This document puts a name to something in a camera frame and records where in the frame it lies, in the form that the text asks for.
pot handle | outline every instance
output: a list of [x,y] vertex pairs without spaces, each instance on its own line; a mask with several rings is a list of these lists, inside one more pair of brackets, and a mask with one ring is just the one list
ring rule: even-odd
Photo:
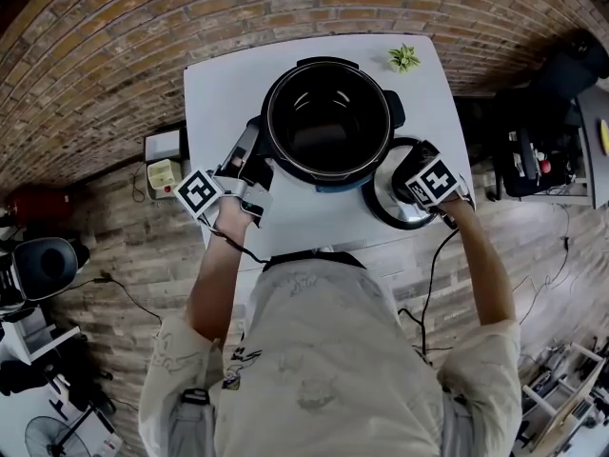
[[296,67],[299,68],[300,66],[305,66],[305,65],[310,65],[312,63],[338,63],[338,64],[342,64],[345,66],[349,66],[351,68],[355,68],[356,70],[358,70],[360,67],[353,63],[352,61],[347,61],[346,59],[342,59],[340,57],[331,57],[331,56],[317,56],[317,57],[307,57],[306,59],[301,59],[300,61],[296,62]]
[[400,100],[398,93],[391,89],[384,89],[383,95],[393,116],[393,129],[398,129],[406,121],[406,113],[403,111],[402,100]]

succulent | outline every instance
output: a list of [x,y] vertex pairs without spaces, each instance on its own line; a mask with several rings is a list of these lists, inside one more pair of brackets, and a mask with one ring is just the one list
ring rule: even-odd
[[415,56],[415,49],[413,47],[409,48],[406,44],[402,44],[402,47],[398,50],[390,50],[389,54],[391,54],[389,63],[397,66],[400,73],[406,73],[421,63],[419,58]]

office chair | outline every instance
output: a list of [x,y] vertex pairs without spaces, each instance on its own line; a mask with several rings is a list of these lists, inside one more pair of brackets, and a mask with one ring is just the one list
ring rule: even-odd
[[[580,112],[574,99],[609,76],[609,55],[587,30],[578,30],[543,64],[525,88],[505,89],[493,99],[491,156],[496,191],[522,197],[567,185],[579,156]],[[546,155],[550,171],[540,173],[534,149]],[[521,169],[516,158],[521,161]]]

pot lid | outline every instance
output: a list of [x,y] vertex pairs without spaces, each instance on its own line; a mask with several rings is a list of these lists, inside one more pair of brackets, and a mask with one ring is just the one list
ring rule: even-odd
[[372,180],[362,187],[363,199],[372,213],[394,229],[420,229],[436,217],[435,213],[428,213],[420,208],[414,199],[412,201],[398,199],[391,186],[394,171],[418,142],[411,137],[395,137],[387,156],[374,172]]

white desk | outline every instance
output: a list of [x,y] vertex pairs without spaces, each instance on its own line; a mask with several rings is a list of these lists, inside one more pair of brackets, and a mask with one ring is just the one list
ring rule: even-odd
[[[414,46],[421,59],[406,75],[387,65],[387,51],[402,43]],[[241,50],[188,67],[184,82],[192,167],[215,169],[224,161],[246,122],[260,114],[275,80],[299,59],[313,56],[353,61],[382,89],[396,91],[406,113],[396,134],[429,140],[473,190],[461,124],[440,59],[430,39],[413,35],[316,37]],[[358,189],[317,193],[279,166],[274,169],[267,223],[261,229],[250,227],[246,237],[247,248],[261,258],[360,240],[370,245],[408,234],[378,221]],[[204,238],[209,239],[206,229]],[[254,266],[244,256],[241,269]]]

